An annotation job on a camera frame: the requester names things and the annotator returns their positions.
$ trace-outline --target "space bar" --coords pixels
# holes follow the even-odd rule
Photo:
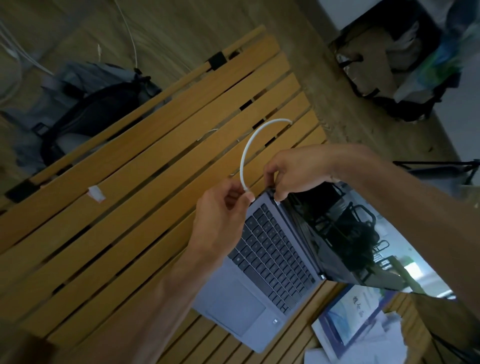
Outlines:
[[[244,271],[244,273],[247,275],[248,278],[250,278],[250,280],[253,283],[255,283],[255,286],[260,288],[260,290],[263,293],[265,293],[265,295],[267,297],[273,292],[273,289],[271,289],[270,286],[268,285],[268,283],[265,282],[264,279],[262,277],[260,277],[260,275],[257,272],[255,272],[255,269],[253,269],[252,266],[249,266]]]

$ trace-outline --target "fingernail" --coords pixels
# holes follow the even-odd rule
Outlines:
[[[247,198],[248,198],[248,200],[250,201],[250,203],[252,203],[253,201],[255,201],[255,195],[254,195],[252,192],[249,191],[249,192],[247,192],[245,195],[247,196]]]

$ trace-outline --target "laptop screen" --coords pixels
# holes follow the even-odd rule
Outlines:
[[[322,183],[282,203],[326,279],[454,298],[397,229],[345,183]]]

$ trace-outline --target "person's left arm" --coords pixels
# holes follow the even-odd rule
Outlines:
[[[199,290],[240,240],[253,200],[237,180],[223,180],[206,191],[197,202],[188,246],[171,271],[91,346],[59,362],[154,364]]]

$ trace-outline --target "forearm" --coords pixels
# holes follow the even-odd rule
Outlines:
[[[152,291],[75,353],[74,362],[155,363],[216,264],[187,249]]]
[[[480,216],[368,151],[338,163],[352,186],[425,258],[480,318]]]

